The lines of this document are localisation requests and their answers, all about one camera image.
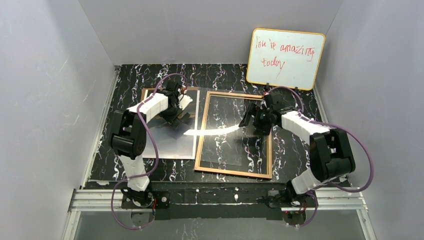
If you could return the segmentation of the landscape photo print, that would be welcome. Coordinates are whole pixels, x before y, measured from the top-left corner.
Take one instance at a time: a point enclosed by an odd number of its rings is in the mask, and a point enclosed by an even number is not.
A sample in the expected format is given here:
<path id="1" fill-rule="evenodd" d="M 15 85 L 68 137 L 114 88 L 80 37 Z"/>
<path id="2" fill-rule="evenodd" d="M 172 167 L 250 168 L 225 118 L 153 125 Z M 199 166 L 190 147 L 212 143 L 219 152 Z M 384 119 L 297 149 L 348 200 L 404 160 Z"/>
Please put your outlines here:
<path id="1" fill-rule="evenodd" d="M 196 130 L 199 126 L 199 100 L 200 90 L 197 96 L 197 102 L 192 102 L 184 110 L 184 113 L 190 113 L 189 122 L 182 124 L 173 130 L 172 127 L 160 116 L 151 119 L 147 126 L 156 142 L 158 156 L 160 159 L 195 159 L 197 139 L 193 135 L 185 135 L 188 130 Z"/>

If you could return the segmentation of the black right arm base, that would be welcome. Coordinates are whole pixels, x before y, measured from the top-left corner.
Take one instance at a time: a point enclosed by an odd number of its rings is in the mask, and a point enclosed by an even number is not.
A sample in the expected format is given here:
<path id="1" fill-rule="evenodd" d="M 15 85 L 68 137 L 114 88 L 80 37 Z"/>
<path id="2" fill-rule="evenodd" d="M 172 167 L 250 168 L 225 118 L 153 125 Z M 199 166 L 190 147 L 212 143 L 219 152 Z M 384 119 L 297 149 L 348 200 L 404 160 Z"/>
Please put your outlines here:
<path id="1" fill-rule="evenodd" d="M 315 206 L 316 193 L 307 192 L 300 195 L 289 190 L 269 190 L 263 197 L 265 204 L 270 208 L 297 208 L 302 210 L 308 206 Z"/>

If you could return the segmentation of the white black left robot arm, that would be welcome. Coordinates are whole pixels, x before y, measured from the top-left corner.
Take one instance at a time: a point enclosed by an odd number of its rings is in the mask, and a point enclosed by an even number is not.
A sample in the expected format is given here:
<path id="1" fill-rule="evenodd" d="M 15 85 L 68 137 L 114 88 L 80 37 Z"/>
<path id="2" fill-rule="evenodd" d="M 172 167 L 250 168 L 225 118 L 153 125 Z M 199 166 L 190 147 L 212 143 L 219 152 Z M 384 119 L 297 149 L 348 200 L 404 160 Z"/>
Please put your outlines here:
<path id="1" fill-rule="evenodd" d="M 189 117 L 184 111 L 193 101 L 187 91 L 186 85 L 168 81 L 164 88 L 155 88 L 140 103 L 113 113 L 109 145 L 124 167 L 127 186 L 131 190 L 144 192 L 150 183 L 151 173 L 146 171 L 142 156 L 148 140 L 153 145 L 155 158 L 159 158 L 158 146 L 148 123 L 160 117 L 172 129 L 178 129 L 183 119 Z"/>

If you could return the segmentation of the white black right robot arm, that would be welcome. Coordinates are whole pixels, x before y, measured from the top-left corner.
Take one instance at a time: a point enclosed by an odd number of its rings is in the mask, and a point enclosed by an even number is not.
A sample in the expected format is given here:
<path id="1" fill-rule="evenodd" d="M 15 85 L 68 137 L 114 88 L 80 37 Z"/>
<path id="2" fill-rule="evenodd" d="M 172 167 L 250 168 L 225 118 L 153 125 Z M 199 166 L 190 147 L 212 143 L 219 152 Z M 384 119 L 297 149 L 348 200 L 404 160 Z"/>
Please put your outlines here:
<path id="1" fill-rule="evenodd" d="M 297 197 L 356 168 L 346 131 L 313 123 L 284 103 L 282 94 L 266 93 L 260 105 L 251 103 L 240 124 L 252 124 L 254 134 L 267 136 L 274 126 L 290 131 L 309 146 L 309 168 L 286 184 L 285 195 Z"/>

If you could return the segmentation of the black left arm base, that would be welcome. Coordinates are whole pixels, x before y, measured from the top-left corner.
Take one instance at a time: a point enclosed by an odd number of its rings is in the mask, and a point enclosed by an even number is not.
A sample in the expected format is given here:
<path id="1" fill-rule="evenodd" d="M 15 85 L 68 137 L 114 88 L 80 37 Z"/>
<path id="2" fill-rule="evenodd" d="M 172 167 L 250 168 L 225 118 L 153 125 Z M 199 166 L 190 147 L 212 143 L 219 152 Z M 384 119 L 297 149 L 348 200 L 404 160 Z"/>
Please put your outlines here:
<path id="1" fill-rule="evenodd" d="M 135 191 L 129 187 L 120 190 L 123 194 L 121 201 L 122 209 L 168 209 L 170 207 L 171 194 L 169 191 Z"/>

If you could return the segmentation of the whiteboard with red writing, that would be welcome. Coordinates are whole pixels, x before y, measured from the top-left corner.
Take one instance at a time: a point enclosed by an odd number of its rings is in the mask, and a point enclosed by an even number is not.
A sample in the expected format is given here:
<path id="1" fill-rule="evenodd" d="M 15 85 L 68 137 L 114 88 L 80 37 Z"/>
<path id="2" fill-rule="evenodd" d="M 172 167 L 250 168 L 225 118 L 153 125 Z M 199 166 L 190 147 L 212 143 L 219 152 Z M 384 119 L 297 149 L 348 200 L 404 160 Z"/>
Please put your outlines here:
<path id="1" fill-rule="evenodd" d="M 326 36 L 322 33 L 256 28 L 246 80 L 257 85 L 314 88 Z"/>

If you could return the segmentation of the brown frame backing board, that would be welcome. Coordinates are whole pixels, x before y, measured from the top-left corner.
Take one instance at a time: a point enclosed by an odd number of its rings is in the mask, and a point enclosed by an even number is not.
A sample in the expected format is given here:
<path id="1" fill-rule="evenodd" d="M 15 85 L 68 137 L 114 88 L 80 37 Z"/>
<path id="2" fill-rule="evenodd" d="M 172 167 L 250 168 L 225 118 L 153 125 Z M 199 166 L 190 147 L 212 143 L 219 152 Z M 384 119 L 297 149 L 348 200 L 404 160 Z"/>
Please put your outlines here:
<path id="1" fill-rule="evenodd" d="M 144 88 L 142 90 L 141 100 L 145 100 L 146 98 L 148 98 L 150 94 L 153 93 L 153 91 L 154 91 L 154 88 Z M 198 93 L 199 93 L 198 87 L 188 87 L 186 95 L 189 96 L 193 100 L 193 102 L 197 102 Z"/>

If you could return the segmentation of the aluminium mounting rail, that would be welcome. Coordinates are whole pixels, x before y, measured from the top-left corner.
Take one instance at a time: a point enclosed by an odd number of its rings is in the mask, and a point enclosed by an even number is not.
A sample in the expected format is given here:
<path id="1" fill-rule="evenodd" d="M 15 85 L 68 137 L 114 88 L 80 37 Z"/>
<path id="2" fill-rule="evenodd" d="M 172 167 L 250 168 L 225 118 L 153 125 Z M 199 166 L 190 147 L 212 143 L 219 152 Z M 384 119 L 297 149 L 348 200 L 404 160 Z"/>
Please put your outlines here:
<path id="1" fill-rule="evenodd" d="M 174 186 L 166 209 L 137 208 L 109 189 L 77 190 L 64 240 L 374 240 L 360 193 L 316 191 L 307 207 L 270 208 L 254 185 Z"/>

